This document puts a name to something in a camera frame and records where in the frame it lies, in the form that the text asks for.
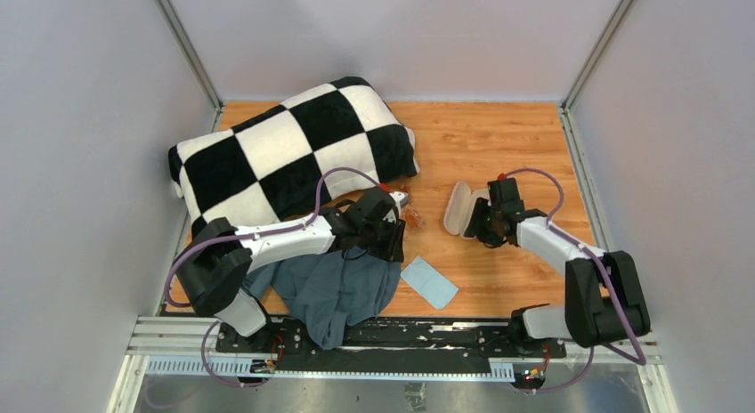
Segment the wooden surface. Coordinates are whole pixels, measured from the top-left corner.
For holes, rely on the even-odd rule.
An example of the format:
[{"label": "wooden surface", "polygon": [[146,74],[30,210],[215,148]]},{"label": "wooden surface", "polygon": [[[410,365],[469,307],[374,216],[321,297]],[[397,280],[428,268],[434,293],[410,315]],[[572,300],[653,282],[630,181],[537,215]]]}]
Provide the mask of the wooden surface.
[{"label": "wooden surface", "polygon": [[[220,129],[228,129],[269,109],[272,102],[231,102]],[[418,176],[406,182],[412,206],[425,219],[422,229],[407,231],[404,266],[422,256],[459,292],[437,311],[403,280],[384,315],[503,316],[533,304],[560,304],[564,280],[552,268],[520,248],[489,249],[480,242],[451,236],[442,226],[451,189],[465,181],[472,190],[484,188],[499,173],[523,166],[543,169],[564,186],[566,200],[555,221],[578,238],[592,242],[587,214],[580,198],[572,161],[566,148],[556,107],[551,104],[482,102],[392,102],[394,114],[416,137]],[[538,174],[518,174],[527,208],[550,211],[556,188]],[[186,297],[176,281],[174,299]],[[269,313],[287,312],[274,290],[263,299]]]}]

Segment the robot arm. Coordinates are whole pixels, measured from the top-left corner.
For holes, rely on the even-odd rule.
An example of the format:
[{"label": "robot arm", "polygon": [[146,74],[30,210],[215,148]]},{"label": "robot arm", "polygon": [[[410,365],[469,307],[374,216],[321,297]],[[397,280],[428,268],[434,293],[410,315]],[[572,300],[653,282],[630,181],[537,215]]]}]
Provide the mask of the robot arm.
[{"label": "robot arm", "polygon": [[247,275],[291,257],[352,247],[361,247],[388,262],[403,262],[405,222],[399,218],[399,211],[408,202],[406,193],[388,193],[375,187],[365,190],[356,202],[321,208],[314,219],[308,215],[258,227],[234,227],[224,218],[215,219],[186,250],[209,239],[223,237],[229,242],[206,247],[189,257],[176,276],[198,316],[215,316],[239,334],[251,336],[266,324],[267,316],[257,299],[241,289]]},{"label": "robot arm", "polygon": [[475,202],[465,231],[489,247],[511,244],[533,252],[565,279],[564,305],[537,305],[512,312],[509,340],[523,351],[543,339],[572,339],[582,347],[610,344],[627,337],[613,302],[603,296],[594,255],[609,271],[621,309],[637,336],[650,331],[637,268],[623,251],[586,245],[537,209],[525,210],[514,178],[488,182],[490,200]]}]

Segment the light blue cloth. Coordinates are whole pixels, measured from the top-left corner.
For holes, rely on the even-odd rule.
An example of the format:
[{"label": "light blue cloth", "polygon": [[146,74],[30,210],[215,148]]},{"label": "light blue cloth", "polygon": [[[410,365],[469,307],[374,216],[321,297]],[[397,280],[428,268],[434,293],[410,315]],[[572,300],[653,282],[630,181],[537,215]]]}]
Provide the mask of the light blue cloth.
[{"label": "light blue cloth", "polygon": [[437,310],[445,308],[459,291],[452,282],[419,256],[403,270],[402,279]]}]

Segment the gray-blue fabric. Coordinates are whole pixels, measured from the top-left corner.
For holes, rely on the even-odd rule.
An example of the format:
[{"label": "gray-blue fabric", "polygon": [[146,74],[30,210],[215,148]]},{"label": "gray-blue fabric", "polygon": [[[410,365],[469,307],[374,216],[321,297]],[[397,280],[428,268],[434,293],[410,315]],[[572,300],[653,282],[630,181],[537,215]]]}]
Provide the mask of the gray-blue fabric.
[{"label": "gray-blue fabric", "polygon": [[[362,252],[353,248],[347,257]],[[391,302],[400,276],[400,263],[371,255],[345,261],[335,252],[269,264],[250,273],[243,287],[261,299],[272,285],[312,340],[322,349],[333,349],[343,343],[345,326],[377,316]]]}]

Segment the pillow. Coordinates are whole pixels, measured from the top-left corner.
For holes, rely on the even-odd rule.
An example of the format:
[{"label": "pillow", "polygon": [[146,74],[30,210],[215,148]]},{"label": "pillow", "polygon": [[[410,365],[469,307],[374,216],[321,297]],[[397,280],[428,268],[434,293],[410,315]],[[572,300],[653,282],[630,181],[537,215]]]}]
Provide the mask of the pillow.
[{"label": "pillow", "polygon": [[[360,77],[344,77],[283,101],[229,130],[168,152],[191,231],[225,217],[233,225],[276,223],[311,213],[317,181],[337,166],[379,182],[414,176],[414,133]],[[372,184],[351,172],[328,176],[322,204]]]}]

